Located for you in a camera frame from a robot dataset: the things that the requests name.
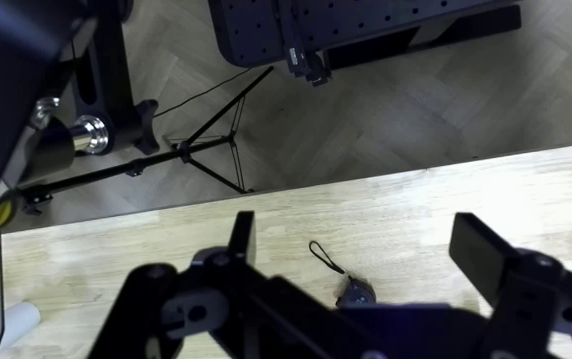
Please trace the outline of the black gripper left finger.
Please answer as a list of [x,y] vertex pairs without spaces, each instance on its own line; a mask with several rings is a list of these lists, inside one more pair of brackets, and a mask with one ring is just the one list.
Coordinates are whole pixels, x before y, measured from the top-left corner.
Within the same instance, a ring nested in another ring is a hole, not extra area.
[[240,211],[228,243],[228,253],[246,263],[255,261],[255,213]]

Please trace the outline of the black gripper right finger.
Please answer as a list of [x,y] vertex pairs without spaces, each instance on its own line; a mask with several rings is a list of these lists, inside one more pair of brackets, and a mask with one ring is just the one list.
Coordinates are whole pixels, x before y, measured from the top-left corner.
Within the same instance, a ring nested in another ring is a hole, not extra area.
[[457,213],[449,255],[483,299],[495,305],[509,261],[519,251],[475,213]]

